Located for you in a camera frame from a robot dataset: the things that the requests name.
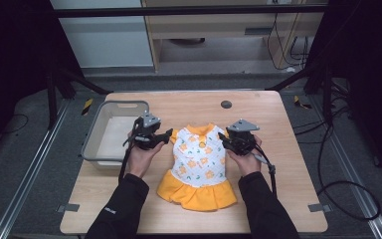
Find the black sleeve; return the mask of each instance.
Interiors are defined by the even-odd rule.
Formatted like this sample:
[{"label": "black sleeve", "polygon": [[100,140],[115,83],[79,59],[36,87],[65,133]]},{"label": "black sleeve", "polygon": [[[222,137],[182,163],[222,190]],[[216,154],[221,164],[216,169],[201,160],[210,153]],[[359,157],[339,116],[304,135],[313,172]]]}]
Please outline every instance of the black sleeve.
[{"label": "black sleeve", "polygon": [[286,210],[272,194],[260,172],[242,177],[239,186],[247,206],[253,238],[299,238]]},{"label": "black sleeve", "polygon": [[89,229],[86,239],[134,238],[148,185],[127,174]]}]

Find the clear plastic bin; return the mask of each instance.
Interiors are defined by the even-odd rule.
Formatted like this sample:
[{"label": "clear plastic bin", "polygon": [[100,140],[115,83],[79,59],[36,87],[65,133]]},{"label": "clear plastic bin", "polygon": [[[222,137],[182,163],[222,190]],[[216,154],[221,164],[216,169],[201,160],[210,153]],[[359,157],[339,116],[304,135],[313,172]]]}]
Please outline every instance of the clear plastic bin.
[{"label": "clear plastic bin", "polygon": [[127,134],[135,120],[149,111],[144,101],[106,101],[95,115],[82,156],[99,169],[119,169],[128,144]]}]

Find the wooden tabletop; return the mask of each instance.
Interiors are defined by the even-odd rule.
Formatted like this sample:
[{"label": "wooden tabletop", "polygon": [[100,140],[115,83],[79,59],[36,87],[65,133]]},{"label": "wooden tabletop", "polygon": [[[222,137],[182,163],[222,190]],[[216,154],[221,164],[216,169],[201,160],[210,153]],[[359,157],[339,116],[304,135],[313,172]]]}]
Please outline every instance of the wooden tabletop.
[{"label": "wooden tabletop", "polygon": [[[268,91],[227,92],[146,92],[110,94],[106,100],[146,101],[150,112],[161,118],[156,133],[187,124],[206,125],[213,122],[225,129],[239,119],[258,125],[252,131],[263,141],[262,149],[277,168],[278,198],[285,207],[298,232],[323,232],[327,222],[322,211],[310,212],[308,205],[319,203],[306,165],[290,126],[281,96]],[[222,101],[232,107],[223,109]],[[166,170],[173,165],[172,143],[163,146],[153,158],[143,177],[150,191],[141,211],[138,233],[249,233],[246,206],[238,187],[240,172],[236,163],[227,157],[226,176],[230,180],[238,202],[215,212],[196,212],[169,203],[156,194]],[[268,169],[262,173],[270,184]],[[117,185],[118,170],[96,169],[84,161],[70,204],[79,204],[77,212],[66,211],[61,231],[84,234],[100,210],[107,203]]]}]

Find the white logo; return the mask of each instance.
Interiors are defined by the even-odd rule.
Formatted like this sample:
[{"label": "white logo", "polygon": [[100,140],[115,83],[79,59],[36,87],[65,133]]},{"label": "white logo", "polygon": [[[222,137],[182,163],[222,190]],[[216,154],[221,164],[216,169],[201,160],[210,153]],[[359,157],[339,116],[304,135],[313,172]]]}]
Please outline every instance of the white logo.
[{"label": "white logo", "polygon": [[105,207],[104,210],[110,212],[111,214],[116,214],[116,211],[115,211],[115,210],[112,210],[112,209],[110,209],[110,208],[108,208],[108,207]]}]

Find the hand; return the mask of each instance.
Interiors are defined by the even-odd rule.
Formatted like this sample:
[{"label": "hand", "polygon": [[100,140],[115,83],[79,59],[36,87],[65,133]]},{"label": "hand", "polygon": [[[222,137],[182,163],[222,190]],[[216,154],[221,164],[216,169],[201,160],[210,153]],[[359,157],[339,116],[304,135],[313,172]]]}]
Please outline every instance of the hand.
[{"label": "hand", "polygon": [[[254,139],[256,140],[257,145],[262,145],[262,140],[254,135]],[[248,174],[255,172],[255,171],[261,171],[262,170],[262,163],[251,154],[248,153],[245,156],[239,156],[236,155],[234,152],[227,149],[227,152],[229,156],[234,159],[234,161],[237,162],[238,167],[240,168],[241,174],[243,176],[247,176]]]},{"label": "hand", "polygon": [[153,156],[162,149],[164,142],[160,142],[155,148],[150,150],[144,150],[138,146],[134,146],[131,149],[129,155],[128,164],[129,164],[129,173],[142,178],[150,166]]}]

